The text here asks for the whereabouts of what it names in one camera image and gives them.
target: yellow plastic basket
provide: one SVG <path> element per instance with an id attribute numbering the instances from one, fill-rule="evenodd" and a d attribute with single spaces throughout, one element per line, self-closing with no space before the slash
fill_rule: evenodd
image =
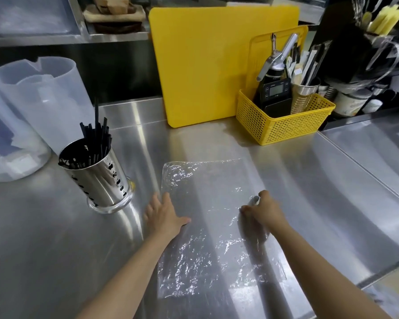
<path id="1" fill-rule="evenodd" d="M 239 91 L 237 120 L 260 145 L 267 145 L 316 132 L 334 108 L 335 104 L 313 94 L 304 112 L 273 119 Z"/>

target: plastic wrap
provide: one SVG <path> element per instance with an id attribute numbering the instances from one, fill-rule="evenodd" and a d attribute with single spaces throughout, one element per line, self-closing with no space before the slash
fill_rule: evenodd
<path id="1" fill-rule="evenodd" d="M 158 297 L 202 294 L 285 279 L 275 238 L 240 214 L 252 186 L 241 159 L 169 162 L 162 171 L 176 213 L 192 222 L 158 262 Z"/>

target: stainless steel container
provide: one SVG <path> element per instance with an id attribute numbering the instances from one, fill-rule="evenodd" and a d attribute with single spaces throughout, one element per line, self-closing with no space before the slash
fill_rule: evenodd
<path id="1" fill-rule="evenodd" d="M 291 114 L 297 114 L 304 112 L 307 105 L 309 104 L 312 94 L 318 91 L 320 80 L 315 78 L 312 86 L 303 86 L 291 84 L 293 101 L 291 104 Z"/>
<path id="2" fill-rule="evenodd" d="M 67 159 L 68 151 L 74 147 L 84 146 L 84 139 L 79 139 L 65 147 L 59 155 Z M 83 169 L 65 171 L 77 183 L 87 196 L 87 204 L 100 214 L 112 214 L 124 208 L 133 197 L 133 183 L 126 177 L 114 150 L 100 161 Z"/>

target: yellow cutting board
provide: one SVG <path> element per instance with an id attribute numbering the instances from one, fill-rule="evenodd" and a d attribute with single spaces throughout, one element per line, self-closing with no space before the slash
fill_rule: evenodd
<path id="1" fill-rule="evenodd" d="M 290 5 L 153 8 L 149 22 L 169 125 L 235 116 L 251 38 L 296 27 L 298 19 Z"/>

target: steel countertop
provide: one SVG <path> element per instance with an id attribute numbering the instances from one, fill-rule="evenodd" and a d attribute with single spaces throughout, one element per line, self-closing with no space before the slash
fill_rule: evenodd
<path id="1" fill-rule="evenodd" d="M 253 190 L 268 189 L 290 224 L 353 283 L 399 267 L 399 195 L 320 133 L 261 147 L 235 118 L 172 129 L 161 99 L 101 107 L 122 168 L 136 183 L 123 210 L 99 215 L 53 156 L 26 178 L 0 183 L 0 318 L 73 317 L 143 239 L 142 213 L 169 161 L 243 159 Z M 138 318 L 309 318 L 311 307 L 278 246 L 286 280 L 232 289 L 215 300 L 156 298 L 156 274 Z"/>

